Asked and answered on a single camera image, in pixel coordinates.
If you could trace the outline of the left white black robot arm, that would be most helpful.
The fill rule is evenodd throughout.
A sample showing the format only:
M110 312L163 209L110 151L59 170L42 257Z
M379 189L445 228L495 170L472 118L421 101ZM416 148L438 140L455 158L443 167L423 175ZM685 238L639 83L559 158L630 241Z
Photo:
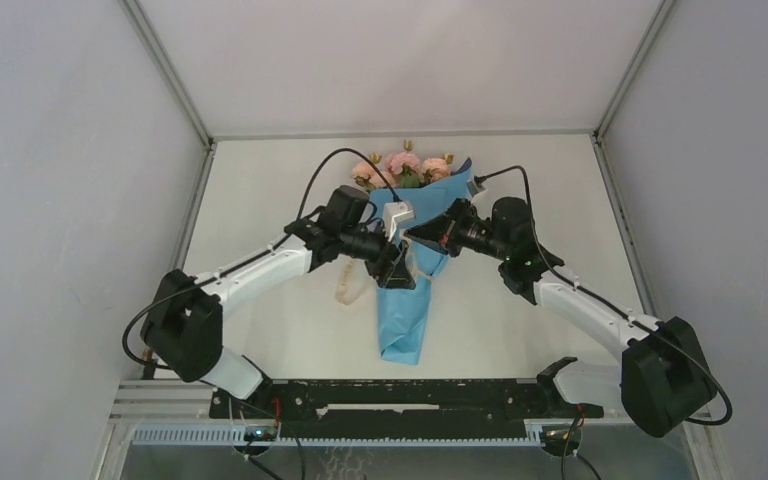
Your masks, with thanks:
M346 256L364 263L380 288L412 289L408 244L398 230L414 220L409 202L394 197L362 217L372 202L349 186L333 191L324 206L287 224L283 235L262 250L199 275L175 269L164 275L154 300L129 322L160 359L159 368L184 382L203 382L234 397L250 417L265 414L273 394L268 376L255 363L226 347L224 320L260 294Z

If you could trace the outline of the cream lace ribbon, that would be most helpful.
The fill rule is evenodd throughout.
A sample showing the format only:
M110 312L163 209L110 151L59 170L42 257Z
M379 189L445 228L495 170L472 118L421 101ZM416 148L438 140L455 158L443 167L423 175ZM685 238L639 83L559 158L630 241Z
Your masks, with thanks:
M369 280L356 280L358 271L371 278L377 287L385 289L416 288L419 278L426 274L420 269L413 242L409 239L390 242L372 233L345 234L340 253L348 258L341 271L335 300L345 306L355 303L365 292Z

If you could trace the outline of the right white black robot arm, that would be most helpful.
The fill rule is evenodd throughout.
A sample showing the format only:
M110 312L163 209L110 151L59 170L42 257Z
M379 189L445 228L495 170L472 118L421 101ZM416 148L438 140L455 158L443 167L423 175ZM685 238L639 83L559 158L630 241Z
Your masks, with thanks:
M513 294L562 316L617 358L622 408L648 435L663 437L683 422L731 420L731 399L710 372L693 327L680 317L663 321L621 308L587 287L540 244L525 200L504 197L482 219L470 201L458 199L404 235L449 257L468 249L499 260Z

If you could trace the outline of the pink fake flower bunch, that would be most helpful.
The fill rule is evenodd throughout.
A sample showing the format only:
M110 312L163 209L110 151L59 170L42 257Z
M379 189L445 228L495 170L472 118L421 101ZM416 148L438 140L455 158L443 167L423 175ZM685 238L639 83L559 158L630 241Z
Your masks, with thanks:
M452 153L420 158L414 151L412 140L405 140L400 151L386 156L373 152L367 158L382 176L365 161L360 161L351 171L351 180L367 192L385 188L385 182L394 188L422 188L446 179L454 172L455 156Z

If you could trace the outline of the blue wrapping paper sheet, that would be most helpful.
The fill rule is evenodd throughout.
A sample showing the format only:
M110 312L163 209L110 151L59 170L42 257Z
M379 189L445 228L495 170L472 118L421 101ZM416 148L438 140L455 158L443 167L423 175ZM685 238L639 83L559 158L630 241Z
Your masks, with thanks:
M429 186L398 188L396 193L414 211L411 228L444 213L467 195L473 162L466 159L452 175ZM409 244L405 260L411 288L376 291L380 357L404 365L419 363L432 300L432 281L444 270L448 257L416 242Z

